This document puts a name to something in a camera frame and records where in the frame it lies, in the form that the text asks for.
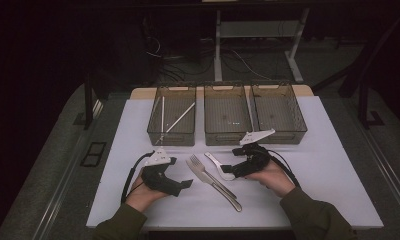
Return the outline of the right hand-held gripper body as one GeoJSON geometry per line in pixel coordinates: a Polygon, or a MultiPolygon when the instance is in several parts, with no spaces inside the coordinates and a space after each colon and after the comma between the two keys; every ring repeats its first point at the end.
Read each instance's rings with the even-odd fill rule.
{"type": "Polygon", "coordinates": [[[236,177],[244,177],[246,175],[261,171],[270,161],[268,151],[258,144],[262,140],[275,133],[275,130],[247,132],[239,141],[240,148],[250,149],[252,155],[246,156],[246,160],[233,166],[233,174],[236,177]]]}

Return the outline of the white tablecloth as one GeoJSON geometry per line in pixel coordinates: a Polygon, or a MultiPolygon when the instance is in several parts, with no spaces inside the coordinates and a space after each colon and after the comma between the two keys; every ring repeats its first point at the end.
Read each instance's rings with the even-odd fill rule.
{"type": "MultiPolygon", "coordinates": [[[[382,221],[354,170],[332,123],[316,96],[298,100],[307,132],[298,145],[276,145],[312,198],[333,204],[356,229],[379,228],[382,221]]],[[[87,224],[97,226],[110,218],[120,205],[121,194],[131,168],[140,168],[140,156],[152,151],[147,124],[153,103],[147,99],[126,102],[111,150],[101,177],[87,224]]],[[[195,144],[169,147],[167,153],[177,161],[166,174],[176,181],[191,181],[177,197],[165,197],[146,212],[147,230],[235,230],[286,229],[290,223],[278,197],[259,183],[246,179],[227,182],[242,209],[236,211],[213,187],[201,182],[186,161],[196,155],[210,173],[215,165],[206,157],[203,110],[196,110],[195,144]]]]}

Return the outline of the person's right hand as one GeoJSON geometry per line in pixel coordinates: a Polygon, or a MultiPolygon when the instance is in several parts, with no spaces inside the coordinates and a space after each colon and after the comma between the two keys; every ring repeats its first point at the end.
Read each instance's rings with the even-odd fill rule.
{"type": "Polygon", "coordinates": [[[295,188],[283,169],[274,162],[269,162],[261,171],[247,175],[246,179],[258,181],[280,198],[283,198],[295,188]]]}

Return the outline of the silver metal fork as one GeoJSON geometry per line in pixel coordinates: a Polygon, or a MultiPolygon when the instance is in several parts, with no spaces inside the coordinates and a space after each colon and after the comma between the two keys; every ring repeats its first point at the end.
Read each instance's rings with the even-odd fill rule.
{"type": "Polygon", "coordinates": [[[203,163],[195,155],[192,155],[190,157],[190,159],[187,161],[187,164],[200,180],[202,180],[204,177],[206,183],[216,185],[230,198],[236,199],[236,196],[229,189],[227,189],[222,183],[220,183],[217,179],[215,179],[210,173],[206,171],[203,163]]]}

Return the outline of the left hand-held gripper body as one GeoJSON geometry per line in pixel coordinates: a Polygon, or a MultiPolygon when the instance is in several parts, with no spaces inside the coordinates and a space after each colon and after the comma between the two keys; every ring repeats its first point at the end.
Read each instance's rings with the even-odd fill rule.
{"type": "Polygon", "coordinates": [[[178,197],[181,191],[181,183],[165,175],[165,171],[171,166],[170,161],[171,157],[163,147],[156,149],[144,163],[142,180],[152,190],[178,197]]]}

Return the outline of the smoky transparent plastic bin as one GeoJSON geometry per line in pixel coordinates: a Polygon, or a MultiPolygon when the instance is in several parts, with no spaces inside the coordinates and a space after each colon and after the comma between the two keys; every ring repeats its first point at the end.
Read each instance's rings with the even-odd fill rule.
{"type": "Polygon", "coordinates": [[[254,84],[250,90],[250,107],[255,132],[274,130],[259,140],[260,144],[299,144],[308,131],[290,84],[254,84]]]}
{"type": "Polygon", "coordinates": [[[204,87],[204,131],[207,146],[238,145],[252,131],[243,85],[204,87]]]}
{"type": "Polygon", "coordinates": [[[196,88],[194,86],[160,86],[156,89],[147,127],[147,133],[153,146],[193,146],[195,144],[196,105],[169,133],[165,132],[196,101],[196,88]],[[165,96],[163,133],[160,132],[162,96],[165,96]]]}

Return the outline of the silver metal knife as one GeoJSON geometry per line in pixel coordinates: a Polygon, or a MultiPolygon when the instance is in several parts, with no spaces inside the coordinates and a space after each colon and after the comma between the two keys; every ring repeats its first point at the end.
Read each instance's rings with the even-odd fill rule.
{"type": "Polygon", "coordinates": [[[220,195],[222,195],[231,205],[232,207],[237,211],[237,212],[241,212],[242,211],[242,206],[241,204],[236,200],[236,199],[232,199],[230,198],[228,195],[226,195],[222,190],[220,190],[216,185],[211,185],[209,184],[211,187],[213,187],[220,195]]]}

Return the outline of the white metal desk frame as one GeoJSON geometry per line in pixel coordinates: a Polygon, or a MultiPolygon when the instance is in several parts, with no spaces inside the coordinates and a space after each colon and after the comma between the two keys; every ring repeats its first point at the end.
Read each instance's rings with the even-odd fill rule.
{"type": "Polygon", "coordinates": [[[295,56],[302,38],[303,30],[306,26],[310,9],[304,8],[298,20],[288,21],[222,21],[221,12],[216,12],[215,24],[215,53],[214,53],[214,79],[222,81],[222,61],[221,61],[221,39],[228,38],[282,38],[291,37],[292,45],[285,51],[285,58],[297,83],[304,81],[295,56]]]}

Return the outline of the black metal stand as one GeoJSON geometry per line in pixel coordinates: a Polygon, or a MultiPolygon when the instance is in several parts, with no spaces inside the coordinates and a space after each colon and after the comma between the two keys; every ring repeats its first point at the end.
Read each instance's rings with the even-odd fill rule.
{"type": "Polygon", "coordinates": [[[341,79],[337,90],[342,98],[358,96],[358,120],[364,127],[382,122],[378,115],[368,117],[369,91],[379,93],[386,104],[400,118],[400,10],[390,12],[385,24],[374,22],[359,56],[347,67],[312,86],[318,92],[341,79]]]}
{"type": "Polygon", "coordinates": [[[78,113],[73,124],[88,130],[103,109],[102,101],[94,91],[93,79],[87,75],[84,79],[84,111],[78,113]]]}

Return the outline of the person's left hand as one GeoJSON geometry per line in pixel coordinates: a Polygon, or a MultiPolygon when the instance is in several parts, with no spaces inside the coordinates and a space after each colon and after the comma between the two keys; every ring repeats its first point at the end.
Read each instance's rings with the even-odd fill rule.
{"type": "Polygon", "coordinates": [[[152,190],[144,184],[142,171],[131,186],[129,195],[126,197],[125,204],[131,206],[139,212],[145,212],[154,202],[167,197],[166,193],[152,190]]]}

